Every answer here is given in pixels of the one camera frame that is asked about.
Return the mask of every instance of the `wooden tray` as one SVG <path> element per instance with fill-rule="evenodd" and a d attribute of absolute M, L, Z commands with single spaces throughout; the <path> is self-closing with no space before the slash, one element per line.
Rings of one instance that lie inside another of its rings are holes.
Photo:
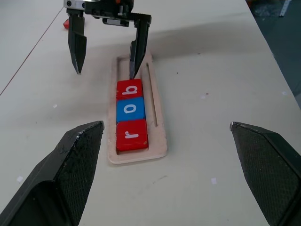
<path fill-rule="evenodd" d="M 128 56 L 118 57 L 113 61 L 110 85 L 108 158 L 113 164 L 161 158 L 167 155 L 167 140 L 158 93 L 152 57 L 147 53 L 136 76 L 142 79 L 145 102 L 149 147 L 130 152 L 118 152 L 116 149 L 116 85 L 117 81 L 128 80 Z"/>

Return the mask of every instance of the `white letter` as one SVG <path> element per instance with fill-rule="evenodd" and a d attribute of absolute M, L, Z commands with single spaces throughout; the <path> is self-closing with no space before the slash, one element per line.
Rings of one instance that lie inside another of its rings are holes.
<path fill-rule="evenodd" d="M 122 95 L 136 94 L 136 93 L 138 93 L 137 90 L 138 90 L 138 88 L 136 86 L 128 86 L 126 88 L 126 91 L 123 92 Z"/>
<path fill-rule="evenodd" d="M 123 109 L 123 111 L 124 111 L 125 114 L 133 113 L 133 112 L 135 112 L 136 110 L 137 110 L 136 105 L 127 105 L 127 106 L 125 106 L 124 109 Z"/>
<path fill-rule="evenodd" d="M 126 139 L 131 139 L 131 138 L 137 138 L 139 137 L 139 134 L 129 134 L 129 132 L 126 132 Z"/>

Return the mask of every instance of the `table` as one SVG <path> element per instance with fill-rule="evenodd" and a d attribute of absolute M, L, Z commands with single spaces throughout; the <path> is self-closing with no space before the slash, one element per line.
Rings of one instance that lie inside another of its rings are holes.
<path fill-rule="evenodd" d="M 153 15 L 149 49 L 168 155 L 115 166 L 104 132 L 80 225 L 268 226 L 245 179 L 229 125 L 280 133 L 299 153 L 301 112 L 243 0 L 135 2 Z M 87 16 L 87 57 L 76 75 L 62 11 L 0 97 L 0 210 L 63 134 L 107 123 L 111 60 L 135 30 Z"/>
<path fill-rule="evenodd" d="M 62 7 L 62 0 L 0 2 L 0 93 Z"/>

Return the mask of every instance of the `red object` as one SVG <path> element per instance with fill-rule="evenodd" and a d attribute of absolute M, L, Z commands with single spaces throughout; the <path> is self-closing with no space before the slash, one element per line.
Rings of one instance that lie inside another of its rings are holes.
<path fill-rule="evenodd" d="M 116 148 L 121 152 L 149 146 L 145 119 L 118 123 L 116 135 Z"/>
<path fill-rule="evenodd" d="M 69 29 L 69 19 L 67 19 L 64 23 L 63 23 L 65 29 Z"/>
<path fill-rule="evenodd" d="M 142 81 L 141 79 L 125 80 L 117 82 L 117 100 L 125 100 L 130 98 L 142 97 Z"/>

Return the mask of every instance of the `letter block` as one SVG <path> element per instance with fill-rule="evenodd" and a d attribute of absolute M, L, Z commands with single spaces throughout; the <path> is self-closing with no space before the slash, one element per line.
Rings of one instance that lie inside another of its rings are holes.
<path fill-rule="evenodd" d="M 117 123 L 144 118 L 145 109 L 142 97 L 117 101 Z"/>
<path fill-rule="evenodd" d="M 142 97 L 142 81 L 141 79 L 125 80 L 117 82 L 116 99 L 126 100 L 136 97 Z"/>
<path fill-rule="evenodd" d="M 146 120 L 122 121 L 116 128 L 116 148 L 120 152 L 147 148 Z"/>

